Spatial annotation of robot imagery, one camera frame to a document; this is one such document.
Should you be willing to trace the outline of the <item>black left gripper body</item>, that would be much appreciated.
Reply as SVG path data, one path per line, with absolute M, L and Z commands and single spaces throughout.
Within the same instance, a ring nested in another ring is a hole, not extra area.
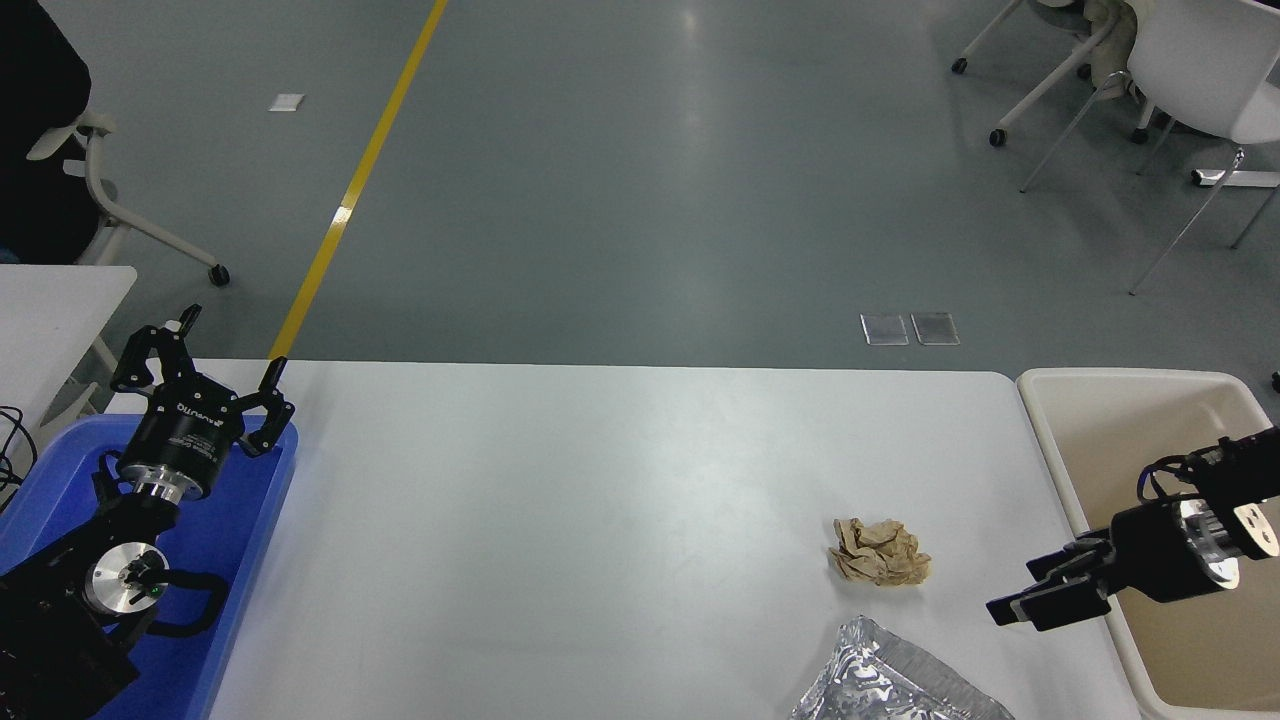
M 215 380 L 169 380 L 155 388 L 133 437 L 118 459 L 118 477 L 184 495 L 210 495 L 244 432 L 237 392 Z

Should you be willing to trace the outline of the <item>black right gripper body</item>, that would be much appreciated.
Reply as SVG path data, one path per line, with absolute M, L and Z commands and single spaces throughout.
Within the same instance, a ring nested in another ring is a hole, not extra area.
M 1114 515 L 1108 591 L 1133 589 L 1160 603 L 1203 593 L 1203 568 L 1175 503 L 1144 503 Z

